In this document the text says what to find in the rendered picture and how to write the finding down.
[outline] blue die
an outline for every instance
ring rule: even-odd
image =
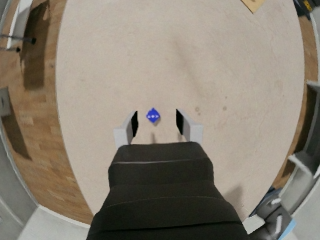
[[[155,110],[154,108],[152,108],[152,109],[147,113],[147,118],[149,119],[150,122],[155,123],[155,122],[158,121],[158,119],[160,118],[160,114],[158,113],[157,110]]]

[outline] round table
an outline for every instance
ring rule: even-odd
[[[241,1],[68,0],[59,35],[58,112],[71,166],[93,213],[109,191],[113,129],[138,111],[133,144],[184,141],[176,108],[204,126],[215,184],[241,219],[276,177],[303,95],[291,0],[252,14]],[[161,120],[151,124],[148,110]]]

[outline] wooden floor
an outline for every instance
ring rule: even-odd
[[[8,13],[3,33],[8,33],[18,1]],[[57,37],[66,0],[34,0],[26,36],[36,37],[22,52],[0,52],[0,87],[9,87],[13,114],[3,118],[14,160],[31,192],[43,206],[66,217],[90,223],[92,213],[69,164],[56,105],[55,58]],[[317,80],[317,56],[311,23],[300,18],[306,76]],[[301,116],[288,155],[301,149],[310,127],[314,94],[305,87]],[[275,187],[284,186],[293,165],[284,162]]]

